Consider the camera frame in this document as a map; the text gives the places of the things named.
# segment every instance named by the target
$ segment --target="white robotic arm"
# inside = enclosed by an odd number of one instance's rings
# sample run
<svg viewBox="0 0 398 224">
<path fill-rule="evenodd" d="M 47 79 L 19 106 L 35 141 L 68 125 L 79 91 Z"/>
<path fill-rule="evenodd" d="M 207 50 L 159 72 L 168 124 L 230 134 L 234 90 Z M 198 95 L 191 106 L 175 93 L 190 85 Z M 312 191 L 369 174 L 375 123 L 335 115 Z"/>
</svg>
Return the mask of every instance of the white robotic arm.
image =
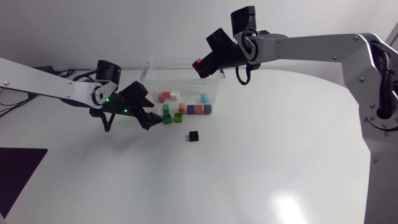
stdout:
<svg viewBox="0 0 398 224">
<path fill-rule="evenodd" d="M 95 80 L 89 77 L 92 74 L 96 74 Z M 143 107 L 154 104 L 146 99 L 148 92 L 141 83 L 133 82 L 123 91 L 115 92 L 120 74 L 119 66 L 100 60 L 96 70 L 69 80 L 0 58 L 1 88 L 50 96 L 72 106 L 89 108 L 92 117 L 102 119 L 105 131 L 110 130 L 116 114 L 136 117 L 146 130 L 162 122 L 160 116 L 144 111 Z M 78 82 L 80 78 L 91 81 Z M 105 113 L 111 113 L 109 121 Z"/>
<path fill-rule="evenodd" d="M 216 69 L 236 67 L 241 84 L 251 70 L 278 59 L 341 63 L 346 87 L 359 105 L 363 138 L 371 151 L 365 223 L 398 223 L 398 96 L 394 71 L 398 53 L 374 34 L 288 38 L 256 30 L 254 6 L 231 14 L 237 44 L 218 29 L 207 41 L 212 53 L 193 67 L 202 78 Z M 247 81 L 238 66 L 246 65 Z"/>
</svg>

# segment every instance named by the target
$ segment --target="blue cube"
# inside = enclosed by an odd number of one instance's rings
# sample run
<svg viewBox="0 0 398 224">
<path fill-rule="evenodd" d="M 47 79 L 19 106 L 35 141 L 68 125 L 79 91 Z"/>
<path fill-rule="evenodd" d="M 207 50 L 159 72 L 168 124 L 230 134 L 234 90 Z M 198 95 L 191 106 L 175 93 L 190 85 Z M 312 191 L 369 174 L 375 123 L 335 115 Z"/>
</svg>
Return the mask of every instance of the blue cube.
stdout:
<svg viewBox="0 0 398 224">
<path fill-rule="evenodd" d="M 195 105 L 187 105 L 187 114 L 195 114 Z"/>
<path fill-rule="evenodd" d="M 200 99 L 202 103 L 208 103 L 209 102 L 209 95 L 207 95 L 206 93 L 202 93 L 200 95 Z"/>
<path fill-rule="evenodd" d="M 211 114 L 211 105 L 204 105 L 203 106 L 203 114 L 206 114 L 206 115 Z"/>
</svg>

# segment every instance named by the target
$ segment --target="orange cube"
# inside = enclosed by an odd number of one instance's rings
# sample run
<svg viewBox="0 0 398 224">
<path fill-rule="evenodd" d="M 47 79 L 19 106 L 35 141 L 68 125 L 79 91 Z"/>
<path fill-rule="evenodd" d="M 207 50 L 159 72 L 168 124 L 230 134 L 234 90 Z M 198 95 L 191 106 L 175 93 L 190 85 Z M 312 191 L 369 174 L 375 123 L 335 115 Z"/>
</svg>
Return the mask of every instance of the orange cube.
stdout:
<svg viewBox="0 0 398 224">
<path fill-rule="evenodd" d="M 185 105 L 183 103 L 180 103 L 178 105 L 178 112 L 179 113 L 185 113 Z"/>
<path fill-rule="evenodd" d="M 195 105 L 195 114 L 203 114 L 202 105 Z"/>
<path fill-rule="evenodd" d="M 163 90 L 163 94 L 166 96 L 166 99 L 170 99 L 170 94 L 172 94 L 171 90 Z"/>
</svg>

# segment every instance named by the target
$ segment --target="small block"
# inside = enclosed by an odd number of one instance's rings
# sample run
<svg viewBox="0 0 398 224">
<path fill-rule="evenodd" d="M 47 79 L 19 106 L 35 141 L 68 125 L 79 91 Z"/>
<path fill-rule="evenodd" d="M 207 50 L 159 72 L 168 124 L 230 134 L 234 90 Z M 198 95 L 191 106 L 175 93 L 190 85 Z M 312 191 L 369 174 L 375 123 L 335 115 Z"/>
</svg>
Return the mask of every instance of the small block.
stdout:
<svg viewBox="0 0 398 224">
<path fill-rule="evenodd" d="M 211 114 L 211 105 L 203 106 L 203 114 Z"/>
<path fill-rule="evenodd" d="M 174 122 L 182 122 L 182 113 L 176 113 L 174 115 Z"/>
<path fill-rule="evenodd" d="M 206 93 L 200 94 L 200 100 L 202 103 L 208 103 L 209 102 L 209 95 Z"/>
<path fill-rule="evenodd" d="M 170 90 L 163 90 L 163 94 L 164 94 L 164 96 L 166 97 L 166 99 L 170 99 L 170 94 L 171 94 L 172 92 L 170 91 Z"/>
<path fill-rule="evenodd" d="M 189 141 L 199 141 L 199 134 L 197 131 L 190 131 L 189 132 Z"/>
<path fill-rule="evenodd" d="M 164 124 L 170 124 L 171 122 L 173 122 L 173 120 L 169 114 L 163 115 L 163 123 Z"/>
<path fill-rule="evenodd" d="M 169 114 L 169 105 L 168 104 L 164 104 L 162 109 L 163 109 L 163 114 Z"/>
<path fill-rule="evenodd" d="M 187 114 L 195 114 L 195 105 L 187 105 Z"/>
<path fill-rule="evenodd" d="M 173 91 L 170 94 L 170 99 L 172 99 L 172 100 L 178 100 L 179 97 L 180 97 L 180 93 L 177 91 Z"/>
<path fill-rule="evenodd" d="M 157 99 L 159 100 L 159 103 L 164 103 L 164 101 L 166 100 L 166 96 L 163 93 L 159 93 Z"/>
<path fill-rule="evenodd" d="M 192 67 L 193 67 L 196 71 L 198 71 L 197 65 L 198 65 L 200 62 L 201 62 L 201 59 L 198 58 L 198 59 L 192 64 Z"/>
<path fill-rule="evenodd" d="M 179 113 L 185 113 L 185 105 L 183 103 L 180 103 L 178 105 L 178 112 Z"/>
<path fill-rule="evenodd" d="M 195 114 L 203 114 L 202 105 L 195 105 Z"/>
</svg>

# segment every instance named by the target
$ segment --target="transparent plastic bin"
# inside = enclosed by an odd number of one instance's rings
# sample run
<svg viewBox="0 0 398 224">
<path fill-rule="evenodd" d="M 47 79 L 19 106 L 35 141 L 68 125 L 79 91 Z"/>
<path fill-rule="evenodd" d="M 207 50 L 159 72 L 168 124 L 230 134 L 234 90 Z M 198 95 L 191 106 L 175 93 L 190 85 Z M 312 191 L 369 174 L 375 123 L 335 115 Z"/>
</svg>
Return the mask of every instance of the transparent plastic bin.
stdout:
<svg viewBox="0 0 398 224">
<path fill-rule="evenodd" d="M 140 82 L 148 90 L 147 98 L 155 104 L 153 108 L 146 108 L 156 114 L 163 114 L 162 105 L 169 105 L 172 118 L 178 113 L 178 104 L 185 105 L 211 105 L 212 111 L 215 107 L 215 100 L 218 85 L 224 80 L 224 73 L 219 70 L 208 78 L 201 79 L 193 69 L 192 63 L 196 58 L 191 57 L 151 57 L 142 71 Z M 166 99 L 159 103 L 158 95 L 164 90 L 177 91 L 180 96 L 177 100 Z M 206 93 L 209 96 L 208 102 L 203 103 L 200 95 Z"/>
</svg>

